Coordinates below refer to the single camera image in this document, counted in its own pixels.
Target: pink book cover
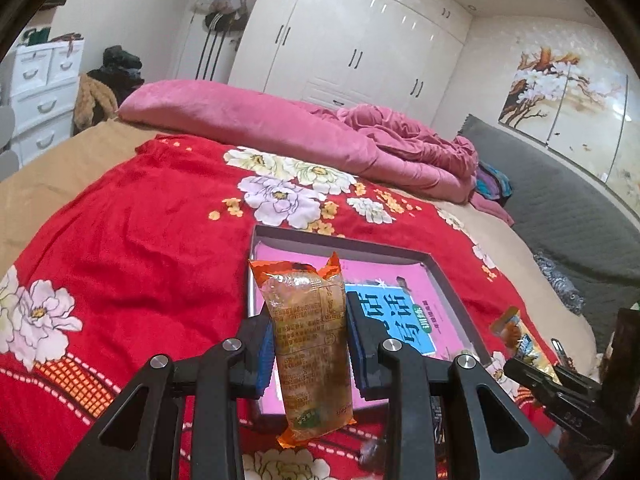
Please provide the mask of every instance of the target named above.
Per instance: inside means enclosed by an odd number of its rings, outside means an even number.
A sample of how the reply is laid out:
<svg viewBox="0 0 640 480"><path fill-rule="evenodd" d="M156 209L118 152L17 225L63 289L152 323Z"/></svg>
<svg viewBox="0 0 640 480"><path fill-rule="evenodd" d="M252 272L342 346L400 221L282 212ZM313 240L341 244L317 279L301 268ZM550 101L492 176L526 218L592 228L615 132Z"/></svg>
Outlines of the pink book cover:
<svg viewBox="0 0 640 480"><path fill-rule="evenodd" d="M325 266L327 262L327 258L324 256L283 251L269 247L261 242L255 246L254 259L300 262L310 264L316 269ZM459 354L461 350L468 348L468 341L465 345L460 339L456 328L449 319L449 313L443 306L436 289L427 276L427 271L420 263L395 265L340 259L340 266L342 267L342 277L345 284L366 284L389 287L389 291L402 288L405 293L410 295L411 300L421 307L424 317L431 325L431 333L429 333L428 336L431 342L433 342L435 352L430 352L428 354L430 357L450 361L455 355ZM255 306L257 312L260 312L264 300L255 282L254 290ZM373 401L363 399L353 382L353 375L351 388L354 410L362 410L379 406L380 404L386 404L386 399ZM271 383L258 402L258 406L263 415L284 415L277 365L273 366Z"/></svg>

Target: pink comforter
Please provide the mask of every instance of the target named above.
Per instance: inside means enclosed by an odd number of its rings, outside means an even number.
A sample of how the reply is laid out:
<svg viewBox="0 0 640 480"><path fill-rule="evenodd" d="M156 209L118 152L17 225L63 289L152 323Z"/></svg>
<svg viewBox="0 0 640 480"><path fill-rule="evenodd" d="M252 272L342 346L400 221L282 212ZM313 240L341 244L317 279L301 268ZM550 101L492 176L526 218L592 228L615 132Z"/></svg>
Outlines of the pink comforter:
<svg viewBox="0 0 640 480"><path fill-rule="evenodd" d="M208 81L144 85L120 107L123 120L324 164L431 198L468 201L478 155L388 108L337 114L306 103Z"/></svg>

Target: snack packet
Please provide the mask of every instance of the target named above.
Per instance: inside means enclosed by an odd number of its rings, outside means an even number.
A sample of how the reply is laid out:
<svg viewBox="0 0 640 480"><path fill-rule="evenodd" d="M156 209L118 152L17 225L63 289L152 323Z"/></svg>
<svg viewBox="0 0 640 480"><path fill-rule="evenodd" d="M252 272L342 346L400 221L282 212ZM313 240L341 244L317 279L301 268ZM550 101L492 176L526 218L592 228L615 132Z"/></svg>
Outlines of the snack packet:
<svg viewBox="0 0 640 480"><path fill-rule="evenodd" d="M560 384L549 359L546 358L542 348L520 319L520 311L517 307L510 306L491 324L489 330L502 339L510 352L510 357L523 360L526 364L551 376L556 383Z"/></svg>
<svg viewBox="0 0 640 480"><path fill-rule="evenodd" d="M250 262L275 336L278 375L293 447L338 430L353 416L344 281L337 254L316 270L292 262Z"/></svg>

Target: gray headboard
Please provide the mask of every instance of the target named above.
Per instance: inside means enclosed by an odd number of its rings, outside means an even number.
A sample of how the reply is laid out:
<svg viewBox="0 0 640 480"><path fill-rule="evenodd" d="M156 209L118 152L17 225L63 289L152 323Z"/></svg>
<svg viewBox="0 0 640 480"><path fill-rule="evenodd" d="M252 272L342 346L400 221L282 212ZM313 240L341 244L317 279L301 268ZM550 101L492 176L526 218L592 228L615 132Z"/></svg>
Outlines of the gray headboard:
<svg viewBox="0 0 640 480"><path fill-rule="evenodd" d="M585 297L598 351L619 308L640 300L640 232L589 182L551 156L469 115L460 134L509 177L505 209L532 251L543 250Z"/></svg>

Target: beige bed sheet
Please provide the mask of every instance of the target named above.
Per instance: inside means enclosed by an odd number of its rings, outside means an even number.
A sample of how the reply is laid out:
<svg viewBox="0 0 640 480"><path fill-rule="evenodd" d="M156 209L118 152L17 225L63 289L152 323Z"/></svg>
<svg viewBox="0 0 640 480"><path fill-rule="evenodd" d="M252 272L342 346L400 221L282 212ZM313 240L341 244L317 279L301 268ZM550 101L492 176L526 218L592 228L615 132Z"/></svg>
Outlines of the beige bed sheet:
<svg viewBox="0 0 640 480"><path fill-rule="evenodd" d="M60 207L107 170L131 158L137 146L155 136L119 121L90 128L49 150L0 183L0 272L18 257L38 229ZM558 338L580 373L595 364L595 339L583 317L560 302L529 248L500 219L472 206L433 202L462 221L524 300L541 336Z"/></svg>

